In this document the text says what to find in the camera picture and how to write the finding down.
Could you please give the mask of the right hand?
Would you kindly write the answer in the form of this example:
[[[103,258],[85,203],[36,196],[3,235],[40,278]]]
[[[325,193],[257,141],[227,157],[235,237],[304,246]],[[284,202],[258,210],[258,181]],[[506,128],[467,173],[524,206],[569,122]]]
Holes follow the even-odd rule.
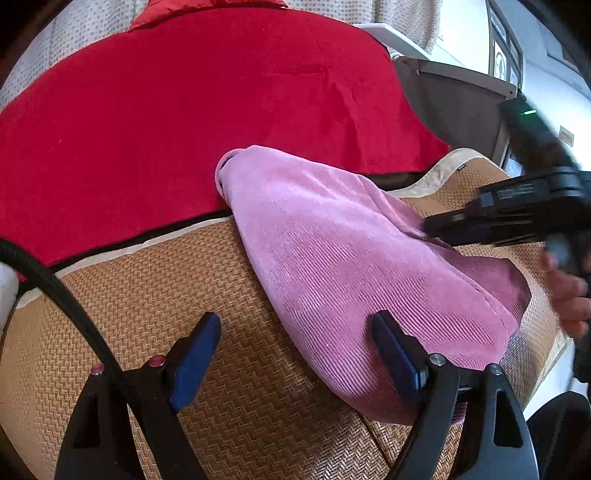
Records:
[[[571,338],[582,338],[589,331],[590,298],[586,280],[559,269],[556,257],[547,250],[541,255],[550,303],[562,330]]]

